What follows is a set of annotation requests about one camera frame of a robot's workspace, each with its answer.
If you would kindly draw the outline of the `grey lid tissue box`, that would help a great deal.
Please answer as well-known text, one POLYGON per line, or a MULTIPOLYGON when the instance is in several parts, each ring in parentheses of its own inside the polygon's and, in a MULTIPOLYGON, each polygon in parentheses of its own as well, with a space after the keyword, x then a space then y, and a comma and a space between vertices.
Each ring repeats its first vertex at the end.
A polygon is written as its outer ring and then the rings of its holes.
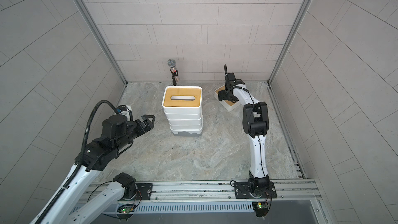
POLYGON ((199 132, 203 129, 203 125, 170 125, 170 129, 176 132, 199 132))
POLYGON ((202 114, 173 114, 166 113, 165 115, 169 120, 198 120, 202 118, 202 114))

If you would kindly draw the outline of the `wooden lid tissue box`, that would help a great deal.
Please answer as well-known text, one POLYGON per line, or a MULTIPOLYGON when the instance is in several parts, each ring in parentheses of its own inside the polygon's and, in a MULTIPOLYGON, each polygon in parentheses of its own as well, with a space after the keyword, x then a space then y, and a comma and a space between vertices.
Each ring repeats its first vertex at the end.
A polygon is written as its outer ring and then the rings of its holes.
POLYGON ((170 125, 202 125, 202 118, 193 120, 193 119, 168 119, 170 125))
POLYGON ((237 107, 240 106, 240 102, 235 102, 235 103, 233 103, 232 101, 227 101, 227 100, 219 101, 219 95, 218 95, 218 93, 219 93, 221 90, 224 90, 224 89, 225 89, 224 86, 221 86, 221 87, 219 87, 218 89, 216 89, 216 90, 215 90, 215 93, 214 93, 214 96, 215 96, 215 99, 216 99, 227 111, 231 112, 231 111, 233 111, 234 109, 236 109, 237 107))
POLYGON ((167 114, 200 114, 202 92, 197 86, 168 86, 164 91, 163 110, 167 114))

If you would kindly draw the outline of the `white lid tissue box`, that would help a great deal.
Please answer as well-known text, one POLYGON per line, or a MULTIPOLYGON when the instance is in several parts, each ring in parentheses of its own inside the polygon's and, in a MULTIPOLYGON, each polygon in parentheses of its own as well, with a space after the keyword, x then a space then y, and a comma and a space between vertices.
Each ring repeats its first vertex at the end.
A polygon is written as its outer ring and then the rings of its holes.
POLYGON ((176 131, 176 130, 171 130, 171 132, 175 136, 185 136, 185 137, 193 137, 193 136, 201 136, 202 135, 202 130, 195 131, 195 132, 188 132, 188 131, 176 131))

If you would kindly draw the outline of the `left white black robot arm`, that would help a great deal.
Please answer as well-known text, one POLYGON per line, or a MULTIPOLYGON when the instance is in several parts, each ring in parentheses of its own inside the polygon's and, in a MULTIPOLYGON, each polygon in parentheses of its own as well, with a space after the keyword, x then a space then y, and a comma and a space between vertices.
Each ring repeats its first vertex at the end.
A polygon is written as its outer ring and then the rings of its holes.
POLYGON ((142 194, 135 178, 120 173, 77 213, 71 213, 85 190, 106 166, 127 151, 135 138, 151 131, 154 123, 154 115, 143 115, 142 119, 130 121, 128 116, 116 114, 104 120, 101 136, 91 143, 83 143, 81 153, 66 179, 32 223, 88 224, 120 199, 140 199, 142 194))

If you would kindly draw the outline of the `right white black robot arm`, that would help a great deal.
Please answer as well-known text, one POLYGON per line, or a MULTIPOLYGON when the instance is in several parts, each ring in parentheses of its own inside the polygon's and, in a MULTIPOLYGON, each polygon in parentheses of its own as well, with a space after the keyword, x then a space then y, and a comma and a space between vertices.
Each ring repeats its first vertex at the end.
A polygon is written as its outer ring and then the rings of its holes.
POLYGON ((242 126, 250 139, 251 165, 249 170, 249 192, 259 198, 271 198, 268 191, 271 182, 266 167, 265 141, 269 130, 268 107, 265 102, 258 101, 247 89, 245 83, 229 73, 224 66, 224 89, 218 92, 218 101, 230 101, 243 106, 242 126))

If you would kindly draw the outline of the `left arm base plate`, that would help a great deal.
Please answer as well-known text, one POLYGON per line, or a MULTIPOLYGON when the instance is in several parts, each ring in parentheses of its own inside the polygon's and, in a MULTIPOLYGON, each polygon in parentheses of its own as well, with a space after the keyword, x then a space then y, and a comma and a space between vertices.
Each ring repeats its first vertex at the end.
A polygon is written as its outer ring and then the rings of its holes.
POLYGON ((136 201, 139 200, 150 200, 153 191, 152 183, 135 183, 129 186, 123 187, 120 183, 116 182, 115 190, 112 192, 116 193, 116 190, 121 191, 122 195, 117 198, 117 201, 136 201))

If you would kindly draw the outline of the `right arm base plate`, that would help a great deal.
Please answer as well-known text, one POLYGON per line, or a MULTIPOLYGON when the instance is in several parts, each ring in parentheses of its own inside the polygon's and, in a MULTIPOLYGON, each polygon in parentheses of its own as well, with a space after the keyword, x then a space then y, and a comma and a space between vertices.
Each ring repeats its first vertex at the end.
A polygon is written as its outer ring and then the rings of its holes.
POLYGON ((234 190, 236 199, 276 199, 277 193, 274 183, 270 182, 270 187, 265 190, 261 195, 252 194, 250 192, 249 184, 247 181, 234 182, 234 190))

